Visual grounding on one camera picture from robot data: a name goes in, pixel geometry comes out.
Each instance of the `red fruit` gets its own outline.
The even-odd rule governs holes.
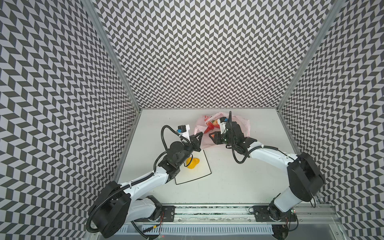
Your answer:
[[[213,124],[213,126],[215,126],[216,128],[220,128],[220,125],[217,123],[217,120],[215,120],[212,124]]]
[[[211,131],[212,129],[214,129],[214,125],[211,123],[211,122],[207,122],[206,125],[208,126],[207,129],[204,131],[204,133],[207,133],[209,131]]]

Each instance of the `plastic bag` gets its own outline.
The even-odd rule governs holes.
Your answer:
[[[205,130],[208,127],[207,122],[212,122],[212,121],[217,120],[221,117],[228,118],[229,113],[219,112],[213,116],[208,116],[208,117],[207,116],[201,116],[196,121],[196,127],[195,127],[195,133],[194,134],[197,134],[198,132],[205,132]],[[249,137],[250,128],[251,128],[251,126],[249,124],[249,120],[247,120],[241,116],[232,115],[232,122],[237,122],[237,124],[239,124],[241,131],[244,133],[244,137]],[[203,134],[203,138],[201,139],[201,145],[200,145],[200,148],[202,150],[209,148],[209,147],[217,146],[216,144],[214,144],[212,139],[210,139],[210,137],[209,137],[210,133],[216,132],[216,131],[220,131],[220,128],[215,127],[212,130],[210,130],[209,132]]]

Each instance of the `yellow object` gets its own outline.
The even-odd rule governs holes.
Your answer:
[[[189,157],[189,158],[187,158],[185,164],[188,165],[190,161],[191,161],[191,158]],[[192,159],[191,164],[190,164],[187,168],[192,169],[192,168],[196,167],[196,165],[197,165],[199,162],[200,162],[200,160],[199,160],[198,158],[195,158],[195,157],[194,157],[194,158]]]

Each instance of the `patterned wall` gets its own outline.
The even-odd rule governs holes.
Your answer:
[[[143,108],[274,107],[333,0],[94,0]]]
[[[79,0],[0,1],[0,113],[0,239],[81,237],[135,113]]]
[[[383,1],[346,1],[283,112],[351,239],[384,239],[383,27]]]

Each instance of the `white table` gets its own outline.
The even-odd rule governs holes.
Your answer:
[[[118,182],[127,182],[152,170],[155,159],[164,151],[160,139],[163,125],[177,129],[179,125],[189,124],[193,134],[199,116],[220,111],[230,109],[143,110]],[[294,153],[275,109],[232,109],[232,114],[250,120],[250,137]],[[168,130],[164,131],[164,137],[168,146],[179,140]],[[288,177],[283,171],[261,160],[248,158],[243,164],[237,164],[231,150],[224,146],[204,151],[211,175],[180,185],[171,180],[148,195],[164,204],[269,203],[288,186]]]

